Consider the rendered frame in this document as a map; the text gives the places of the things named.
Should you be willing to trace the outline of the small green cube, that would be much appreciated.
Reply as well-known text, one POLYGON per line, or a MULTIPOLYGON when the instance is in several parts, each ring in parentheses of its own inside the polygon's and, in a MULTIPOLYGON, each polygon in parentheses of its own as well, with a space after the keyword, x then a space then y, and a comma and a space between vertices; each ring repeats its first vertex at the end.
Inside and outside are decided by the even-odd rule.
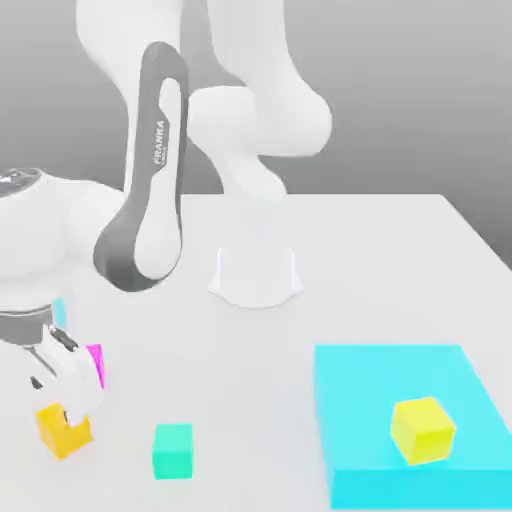
POLYGON ((156 425, 152 444, 152 466, 156 480, 192 477, 193 430, 191 424, 156 425))

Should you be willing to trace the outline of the large cyan box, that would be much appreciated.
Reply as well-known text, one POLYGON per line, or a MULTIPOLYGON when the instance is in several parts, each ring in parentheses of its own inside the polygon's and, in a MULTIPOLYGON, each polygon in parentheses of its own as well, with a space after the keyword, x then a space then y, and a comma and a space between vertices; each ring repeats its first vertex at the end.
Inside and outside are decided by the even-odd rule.
POLYGON ((332 509, 512 510, 512 434, 458 345, 318 345, 313 387, 332 509), (396 403, 436 398, 450 457, 411 467, 391 439, 396 403))

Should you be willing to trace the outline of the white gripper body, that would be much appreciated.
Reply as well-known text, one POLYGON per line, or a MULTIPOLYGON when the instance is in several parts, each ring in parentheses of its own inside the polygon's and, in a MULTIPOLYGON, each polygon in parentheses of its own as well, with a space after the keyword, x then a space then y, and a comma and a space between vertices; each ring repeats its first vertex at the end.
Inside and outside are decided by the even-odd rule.
POLYGON ((44 334, 25 348, 32 387, 49 404, 59 404, 69 425, 80 424, 103 399, 96 364, 89 350, 68 334, 44 334))

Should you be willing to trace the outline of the small yellow cube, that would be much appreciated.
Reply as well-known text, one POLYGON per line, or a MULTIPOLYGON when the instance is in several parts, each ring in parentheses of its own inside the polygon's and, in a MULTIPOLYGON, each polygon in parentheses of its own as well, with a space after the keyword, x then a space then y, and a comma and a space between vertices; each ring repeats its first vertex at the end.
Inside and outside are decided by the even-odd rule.
POLYGON ((455 433, 455 423, 434 397, 394 405, 390 434, 409 466, 447 459, 455 433))

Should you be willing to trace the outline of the small orange cube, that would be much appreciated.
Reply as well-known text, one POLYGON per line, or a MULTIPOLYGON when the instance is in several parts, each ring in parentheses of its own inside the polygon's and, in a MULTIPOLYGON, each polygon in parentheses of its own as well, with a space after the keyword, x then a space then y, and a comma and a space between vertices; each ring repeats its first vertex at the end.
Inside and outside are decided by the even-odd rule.
POLYGON ((76 426, 70 426, 60 404, 52 404, 36 413, 42 442, 58 458, 63 459, 93 440, 87 415, 76 426))

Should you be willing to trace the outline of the small magenta cube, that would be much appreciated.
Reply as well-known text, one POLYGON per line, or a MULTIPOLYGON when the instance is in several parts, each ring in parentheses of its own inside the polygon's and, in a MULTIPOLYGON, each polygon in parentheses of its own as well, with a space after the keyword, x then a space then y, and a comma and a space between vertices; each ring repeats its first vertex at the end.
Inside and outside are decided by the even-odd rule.
POLYGON ((103 391, 105 387, 105 367, 104 367, 104 356, 101 344, 87 344, 86 349, 89 352, 91 360, 94 364, 94 389, 103 391))

